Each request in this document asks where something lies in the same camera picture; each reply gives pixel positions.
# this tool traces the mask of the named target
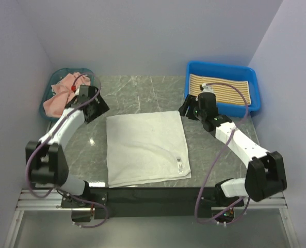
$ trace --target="wrinkled cloth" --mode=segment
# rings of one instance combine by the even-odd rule
[[[191,178],[179,111],[107,117],[110,188]]]
[[[65,76],[59,83],[52,85],[52,91],[55,95],[44,102],[43,106],[45,109],[45,113],[50,117],[61,117],[63,110],[68,102],[70,102],[75,93],[71,90],[71,86],[73,85],[75,79],[80,75],[79,72],[75,72],[74,74],[68,74]],[[90,85],[91,80],[87,76],[81,76],[76,81],[76,89],[81,85]]]

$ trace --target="striped towel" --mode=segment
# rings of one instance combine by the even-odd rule
[[[244,95],[248,105],[251,104],[248,81],[235,81],[191,74],[189,78],[189,94],[192,96],[197,96],[199,93],[201,93],[200,85],[203,83],[231,84]],[[217,102],[239,106],[245,105],[242,97],[231,87],[227,87],[225,85],[211,85],[211,87],[215,92]]]

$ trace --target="gray wall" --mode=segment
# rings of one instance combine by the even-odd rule
[[[24,185],[26,143],[46,122],[38,115],[51,62],[14,0],[0,0],[0,247]]]
[[[284,157],[285,197],[306,247],[306,0],[284,0],[250,67],[262,98],[254,124],[262,145]]]
[[[248,65],[282,0],[19,0],[52,63],[104,75]]]

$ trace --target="black mounting bracket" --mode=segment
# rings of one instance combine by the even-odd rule
[[[30,141],[25,147],[26,161],[40,145]],[[63,185],[68,177],[69,169],[63,149],[58,144],[45,144],[36,154],[29,169],[29,179],[34,183],[51,183]]]
[[[252,158],[248,164],[245,188],[255,202],[284,191],[287,180],[280,153],[267,152],[262,158]]]
[[[193,215],[200,188],[90,188],[91,201],[104,204],[109,217],[150,217],[150,216],[191,216]],[[226,198],[214,187],[205,187],[200,201],[199,217],[211,218],[211,207],[227,207],[238,197]],[[70,198],[63,198],[62,208],[72,208],[73,221],[89,222],[93,219],[104,219],[105,211],[95,208],[94,215],[89,204],[79,203]]]
[[[79,94],[75,96],[67,105],[66,108],[73,107],[76,108],[81,104],[87,102],[88,100],[92,99],[98,88],[95,86],[88,86],[88,85],[81,85],[79,87]],[[89,123],[96,119],[97,117],[101,116],[105,112],[109,110],[107,103],[103,100],[101,95],[99,94],[97,98],[95,98],[92,102],[88,105],[80,108],[83,110],[85,122]]]

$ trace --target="marble table surface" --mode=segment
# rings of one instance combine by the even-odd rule
[[[96,187],[108,186],[106,117],[118,114],[174,111],[182,105],[183,76],[101,76],[101,95],[110,110],[82,125],[67,144],[70,173]],[[199,121],[182,118],[187,140],[191,179],[141,184],[141,187],[199,187],[223,144],[207,133]],[[240,129],[254,142],[257,135],[250,117]],[[227,149],[215,165],[207,186],[246,175],[241,160]]]

